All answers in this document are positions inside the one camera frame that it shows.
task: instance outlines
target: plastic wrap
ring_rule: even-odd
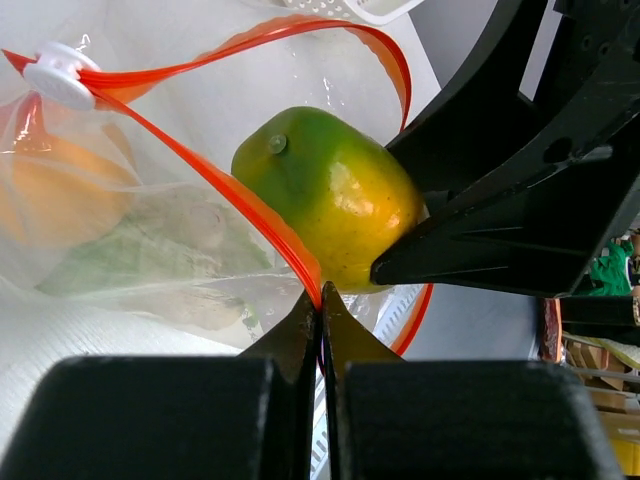
[[[9,6],[0,6],[0,46],[33,58],[55,40],[82,51],[104,72],[211,59],[220,46],[241,45],[244,32],[256,25],[290,15],[255,1],[64,0],[55,10],[26,3],[32,5],[21,10],[29,18],[20,21]],[[11,63],[0,64],[3,279],[43,296],[135,313],[248,346],[291,309],[303,289],[299,277],[306,263],[292,270],[260,222],[249,221],[251,215],[231,203],[224,189],[212,188],[207,162],[229,172],[238,145],[294,105],[331,111],[381,143],[406,120],[410,86],[399,87],[390,70],[395,63],[381,53],[378,40],[365,41],[364,30],[354,35],[324,28],[257,42],[209,65],[152,75],[133,87],[125,74],[104,83],[106,76],[83,71],[83,82],[93,85],[100,100],[89,112],[30,91],[16,73],[24,59],[7,52]],[[357,97],[347,94],[353,84],[359,85]],[[188,150],[167,148],[170,142],[160,141],[134,113],[201,156],[185,162]],[[235,194],[246,200],[245,193]],[[289,248],[292,242],[284,243]],[[393,294],[391,289],[345,300],[373,328]]]

